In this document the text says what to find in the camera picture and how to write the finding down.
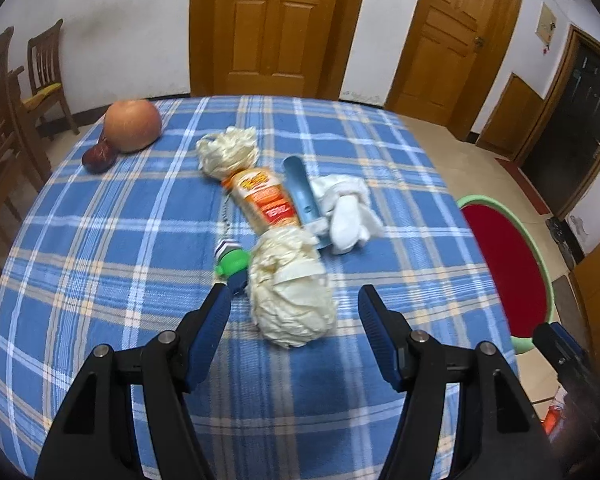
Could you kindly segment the large apple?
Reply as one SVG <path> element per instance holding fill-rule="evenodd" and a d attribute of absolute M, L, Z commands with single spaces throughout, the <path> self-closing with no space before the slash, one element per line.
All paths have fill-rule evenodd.
<path fill-rule="evenodd" d="M 150 101 L 117 101 L 106 111 L 102 138 L 121 153 L 141 151 L 157 141 L 161 133 L 161 116 Z"/>

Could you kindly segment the near wooden chair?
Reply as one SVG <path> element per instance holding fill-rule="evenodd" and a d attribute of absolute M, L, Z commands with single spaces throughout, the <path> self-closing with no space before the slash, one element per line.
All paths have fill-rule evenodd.
<path fill-rule="evenodd" d="M 28 179 L 36 192 L 41 191 L 50 177 L 50 161 L 17 96 L 17 76 L 8 67 L 13 34 L 12 26 L 0 34 L 0 212 L 7 208 L 18 218 L 10 193 L 20 178 Z"/>

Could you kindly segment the wooden chair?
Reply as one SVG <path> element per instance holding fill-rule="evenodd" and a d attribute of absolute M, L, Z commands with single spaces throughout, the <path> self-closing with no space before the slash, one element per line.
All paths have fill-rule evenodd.
<path fill-rule="evenodd" d="M 52 27 L 28 40 L 27 63 L 31 96 L 24 99 L 22 104 L 33 122 L 41 124 L 46 123 L 45 113 L 58 104 L 69 128 L 77 136 L 79 128 L 70 112 L 61 78 L 59 44 L 62 24 L 64 20 L 60 18 Z"/>
<path fill-rule="evenodd" d="M 10 193 L 20 178 L 28 179 L 36 192 L 41 191 L 50 177 L 50 161 L 17 96 L 17 76 L 8 67 L 13 34 L 12 26 L 0 34 L 0 212 L 7 208 L 18 218 Z"/>

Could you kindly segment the dark entrance door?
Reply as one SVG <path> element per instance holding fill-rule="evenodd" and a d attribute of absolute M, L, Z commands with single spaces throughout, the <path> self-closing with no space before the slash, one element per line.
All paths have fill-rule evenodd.
<path fill-rule="evenodd" d="M 576 26 L 514 162 L 560 220 L 600 172 L 600 42 Z"/>

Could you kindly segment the green toy figure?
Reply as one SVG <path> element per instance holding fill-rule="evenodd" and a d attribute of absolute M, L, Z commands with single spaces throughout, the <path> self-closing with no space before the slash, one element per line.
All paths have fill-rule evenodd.
<path fill-rule="evenodd" d="M 225 282 L 233 295 L 244 292 L 248 284 L 250 252 L 246 252 L 236 240 L 223 238 L 216 245 L 215 273 Z"/>

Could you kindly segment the small crumpled cream paper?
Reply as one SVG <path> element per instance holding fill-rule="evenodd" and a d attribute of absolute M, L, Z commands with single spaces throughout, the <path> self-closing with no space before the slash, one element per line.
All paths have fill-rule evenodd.
<path fill-rule="evenodd" d="M 259 159 L 257 129 L 229 126 L 209 133 L 196 143 L 199 169 L 210 178 L 224 181 L 253 167 Z"/>

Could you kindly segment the shoes by door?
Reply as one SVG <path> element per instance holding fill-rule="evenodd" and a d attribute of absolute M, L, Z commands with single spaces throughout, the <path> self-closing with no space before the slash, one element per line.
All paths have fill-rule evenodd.
<path fill-rule="evenodd" d="M 553 216 L 548 218 L 545 224 L 550 231 L 550 236 L 558 246 L 567 268 L 572 271 L 584 259 L 584 252 L 582 252 L 577 237 L 565 220 L 559 220 Z"/>

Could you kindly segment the wall electrical panel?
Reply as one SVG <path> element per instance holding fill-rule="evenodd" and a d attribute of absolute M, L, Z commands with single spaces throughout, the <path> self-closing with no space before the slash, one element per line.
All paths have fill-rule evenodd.
<path fill-rule="evenodd" d="M 557 18 L 550 7 L 543 3 L 539 15 L 539 21 L 536 25 L 535 35 L 540 38 L 543 44 L 545 52 L 550 50 L 550 44 L 554 36 L 554 32 L 557 26 Z"/>

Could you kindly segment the far wooden chair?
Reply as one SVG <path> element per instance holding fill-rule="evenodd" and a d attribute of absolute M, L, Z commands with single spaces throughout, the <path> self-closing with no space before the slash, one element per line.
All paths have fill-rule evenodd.
<path fill-rule="evenodd" d="M 77 136 L 79 128 L 70 112 L 61 78 L 59 44 L 62 24 L 64 20 L 60 18 L 52 27 L 28 40 L 27 63 L 31 96 L 24 99 L 22 104 L 33 122 L 41 124 L 46 123 L 45 113 L 58 104 L 69 128 Z"/>

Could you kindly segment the red doormat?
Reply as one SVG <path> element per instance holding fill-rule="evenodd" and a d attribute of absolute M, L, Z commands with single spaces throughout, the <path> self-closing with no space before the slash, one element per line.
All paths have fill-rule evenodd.
<path fill-rule="evenodd" d="M 495 160 L 516 182 L 538 214 L 550 214 L 550 208 L 517 165 L 504 158 L 497 157 Z"/>

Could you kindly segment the rice cracker snack packet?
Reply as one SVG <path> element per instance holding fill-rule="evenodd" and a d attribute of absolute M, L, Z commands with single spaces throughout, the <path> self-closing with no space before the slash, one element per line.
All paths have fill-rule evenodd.
<path fill-rule="evenodd" d="M 223 181 L 257 235 L 280 226 L 300 226 L 294 204 L 279 178 L 266 168 L 249 168 Z"/>

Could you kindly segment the large cream paper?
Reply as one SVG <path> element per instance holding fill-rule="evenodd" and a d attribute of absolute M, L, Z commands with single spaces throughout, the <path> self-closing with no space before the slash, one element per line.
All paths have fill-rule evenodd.
<path fill-rule="evenodd" d="M 304 229 L 280 226 L 260 236 L 251 251 L 251 319 L 279 347 L 303 347 L 335 325 L 337 303 L 316 244 Z"/>

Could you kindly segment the blue plastic tube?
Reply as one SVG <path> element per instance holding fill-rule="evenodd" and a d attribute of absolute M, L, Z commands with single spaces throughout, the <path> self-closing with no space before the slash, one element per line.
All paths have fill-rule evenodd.
<path fill-rule="evenodd" d="M 328 247 L 332 244 L 328 234 L 329 224 L 314 196 L 306 166 L 299 156 L 288 156 L 283 161 L 283 168 L 286 190 L 302 228 L 317 238 L 317 249 Z"/>

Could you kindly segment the red basin green rim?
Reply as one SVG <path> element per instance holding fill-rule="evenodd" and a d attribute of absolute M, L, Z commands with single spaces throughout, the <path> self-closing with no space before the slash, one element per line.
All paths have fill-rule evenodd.
<path fill-rule="evenodd" d="M 555 317 L 555 295 L 538 245 L 513 211 L 489 196 L 457 202 L 501 300 L 517 354 L 529 352 L 534 330 Z"/>

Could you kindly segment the white tissue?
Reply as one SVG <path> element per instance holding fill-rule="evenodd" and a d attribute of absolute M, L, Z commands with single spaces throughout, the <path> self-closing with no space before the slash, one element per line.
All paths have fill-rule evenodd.
<path fill-rule="evenodd" d="M 362 178 L 330 174 L 312 179 L 311 188 L 326 217 L 334 254 L 346 254 L 384 235 L 385 226 L 373 211 L 370 189 Z"/>

